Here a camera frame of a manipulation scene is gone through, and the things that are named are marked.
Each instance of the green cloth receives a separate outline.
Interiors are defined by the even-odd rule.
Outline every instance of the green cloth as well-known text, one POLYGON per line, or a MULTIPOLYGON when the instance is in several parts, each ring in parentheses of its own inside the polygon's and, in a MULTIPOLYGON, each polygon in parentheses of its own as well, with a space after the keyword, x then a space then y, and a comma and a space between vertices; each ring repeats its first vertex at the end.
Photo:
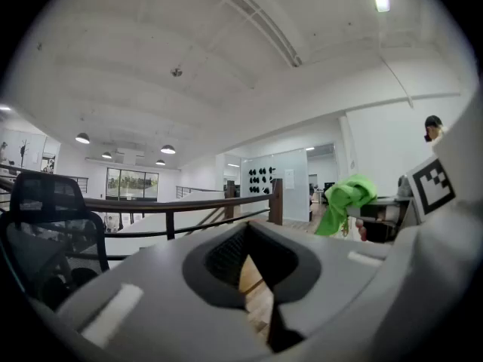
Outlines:
POLYGON ((354 174, 332 185, 326 192, 328 208, 317 228, 316 235, 337 233, 342 224, 347 225, 347 207, 361 207, 377 197, 376 186, 365 176, 354 174))

